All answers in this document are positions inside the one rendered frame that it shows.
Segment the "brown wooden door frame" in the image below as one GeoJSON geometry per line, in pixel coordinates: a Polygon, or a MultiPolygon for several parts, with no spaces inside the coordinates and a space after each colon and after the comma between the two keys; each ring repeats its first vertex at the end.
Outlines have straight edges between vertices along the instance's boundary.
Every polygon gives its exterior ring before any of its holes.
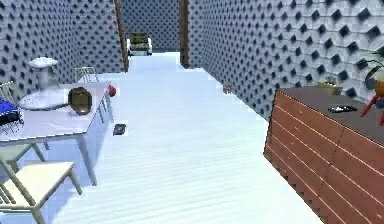
{"type": "Polygon", "coordinates": [[[146,33],[154,52],[178,52],[189,63],[189,0],[113,0],[124,71],[129,68],[132,33],[146,33]]]}

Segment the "white table lamp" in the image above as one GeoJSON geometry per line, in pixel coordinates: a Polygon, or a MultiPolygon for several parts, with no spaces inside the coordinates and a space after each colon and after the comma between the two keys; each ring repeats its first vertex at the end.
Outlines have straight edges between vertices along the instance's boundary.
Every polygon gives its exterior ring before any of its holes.
{"type": "Polygon", "coordinates": [[[62,88],[56,79],[53,67],[58,61],[48,57],[38,57],[28,62],[36,72],[38,90],[24,96],[18,105],[25,110],[52,110],[68,105],[68,90],[62,88]]]}

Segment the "small olive green box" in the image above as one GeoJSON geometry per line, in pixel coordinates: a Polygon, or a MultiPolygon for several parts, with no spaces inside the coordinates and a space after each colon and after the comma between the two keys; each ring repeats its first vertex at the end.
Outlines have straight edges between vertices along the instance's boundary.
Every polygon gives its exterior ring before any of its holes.
{"type": "Polygon", "coordinates": [[[315,85],[316,88],[320,88],[329,95],[339,96],[343,87],[336,83],[336,79],[333,77],[326,77],[324,81],[318,82],[315,85]]]}

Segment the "dark olive round vase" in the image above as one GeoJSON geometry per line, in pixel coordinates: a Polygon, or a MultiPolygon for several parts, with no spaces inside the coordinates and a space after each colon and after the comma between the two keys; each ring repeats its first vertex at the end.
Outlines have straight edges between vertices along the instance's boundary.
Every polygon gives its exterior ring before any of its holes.
{"type": "Polygon", "coordinates": [[[68,93],[68,103],[78,115],[86,115],[91,111],[92,95],[84,87],[72,88],[68,93]]]}

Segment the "white dining table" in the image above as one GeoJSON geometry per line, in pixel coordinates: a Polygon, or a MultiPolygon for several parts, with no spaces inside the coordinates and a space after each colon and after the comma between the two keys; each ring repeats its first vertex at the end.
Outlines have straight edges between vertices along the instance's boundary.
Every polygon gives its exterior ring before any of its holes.
{"type": "Polygon", "coordinates": [[[110,121],[113,121],[108,85],[109,82],[62,84],[66,91],[75,87],[84,87],[88,90],[92,95],[91,112],[87,115],[77,115],[70,107],[51,111],[24,111],[23,128],[16,133],[0,135],[0,147],[75,139],[90,181],[96,186],[97,179],[85,136],[103,100],[106,100],[110,121]]]}

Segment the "brown wooden dresser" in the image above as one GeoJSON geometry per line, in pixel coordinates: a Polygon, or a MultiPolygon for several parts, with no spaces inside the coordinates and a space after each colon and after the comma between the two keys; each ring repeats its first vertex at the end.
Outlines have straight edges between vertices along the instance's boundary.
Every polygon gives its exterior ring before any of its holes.
{"type": "Polygon", "coordinates": [[[275,93],[264,156],[324,224],[384,224],[384,126],[364,107],[315,87],[275,93]]]}

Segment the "red-legged potted house plant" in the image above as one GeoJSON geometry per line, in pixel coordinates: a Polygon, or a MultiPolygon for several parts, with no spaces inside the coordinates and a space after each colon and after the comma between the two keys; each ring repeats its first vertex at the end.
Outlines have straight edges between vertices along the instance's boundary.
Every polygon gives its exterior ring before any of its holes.
{"type": "Polygon", "coordinates": [[[381,110],[381,117],[378,123],[379,126],[384,125],[384,74],[376,77],[375,74],[380,70],[384,69],[384,63],[379,60],[383,56],[379,51],[372,51],[372,55],[375,56],[375,59],[367,60],[367,63],[373,63],[374,67],[369,70],[366,74],[364,83],[367,89],[374,91],[374,95],[365,106],[360,116],[364,117],[372,108],[375,106],[378,110],[381,110]]]}

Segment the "cream wooden chair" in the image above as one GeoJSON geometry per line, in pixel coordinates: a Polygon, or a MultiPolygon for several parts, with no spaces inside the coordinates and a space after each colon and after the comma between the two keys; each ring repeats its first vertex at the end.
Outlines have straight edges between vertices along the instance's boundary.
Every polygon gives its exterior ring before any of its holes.
{"type": "Polygon", "coordinates": [[[98,82],[99,78],[94,67],[78,67],[74,69],[75,77],[79,82],[98,82]]]}
{"type": "Polygon", "coordinates": [[[42,162],[46,161],[45,157],[43,156],[42,151],[40,150],[40,148],[37,146],[36,143],[0,147],[0,156],[10,165],[10,167],[12,168],[12,170],[14,172],[17,172],[19,170],[17,162],[30,149],[34,150],[37,157],[42,162]]]}
{"type": "Polygon", "coordinates": [[[17,104],[23,98],[23,94],[14,82],[9,81],[0,85],[0,98],[17,104]]]}
{"type": "Polygon", "coordinates": [[[73,162],[31,163],[15,172],[0,157],[0,165],[9,177],[5,182],[0,181],[2,213],[30,213],[36,224],[46,224],[40,209],[66,178],[72,181],[77,193],[82,194],[73,162]]]}

